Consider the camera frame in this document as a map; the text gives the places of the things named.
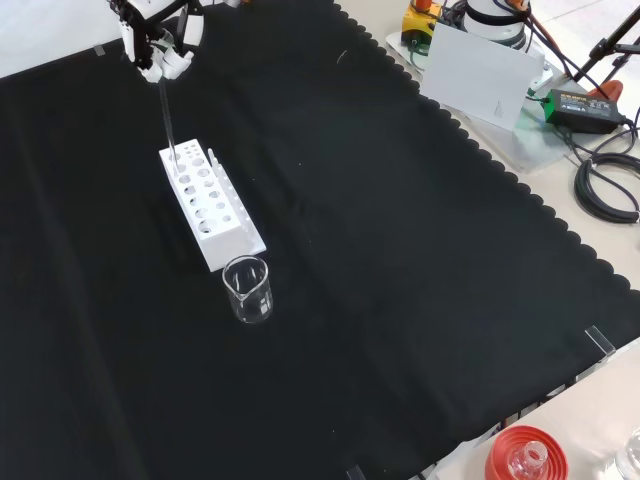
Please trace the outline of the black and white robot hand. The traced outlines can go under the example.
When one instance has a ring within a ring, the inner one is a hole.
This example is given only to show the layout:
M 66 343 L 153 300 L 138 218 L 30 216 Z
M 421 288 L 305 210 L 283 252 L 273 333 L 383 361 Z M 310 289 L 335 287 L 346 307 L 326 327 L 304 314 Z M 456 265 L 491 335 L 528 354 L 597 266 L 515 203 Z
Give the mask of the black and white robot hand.
M 150 83 L 174 80 L 191 65 L 204 33 L 199 1 L 112 0 L 125 54 Z

